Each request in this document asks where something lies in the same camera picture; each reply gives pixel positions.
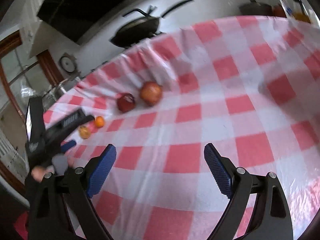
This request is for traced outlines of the left hand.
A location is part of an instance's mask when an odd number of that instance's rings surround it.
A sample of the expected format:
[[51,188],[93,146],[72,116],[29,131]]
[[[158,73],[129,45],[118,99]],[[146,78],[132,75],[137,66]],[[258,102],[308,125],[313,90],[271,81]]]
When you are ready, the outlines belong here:
[[73,157],[68,157],[64,154],[57,154],[52,158],[51,164],[48,167],[34,167],[31,171],[31,176],[40,183],[45,174],[52,172],[52,174],[56,174],[58,176],[64,175],[68,168],[73,167],[73,164]]

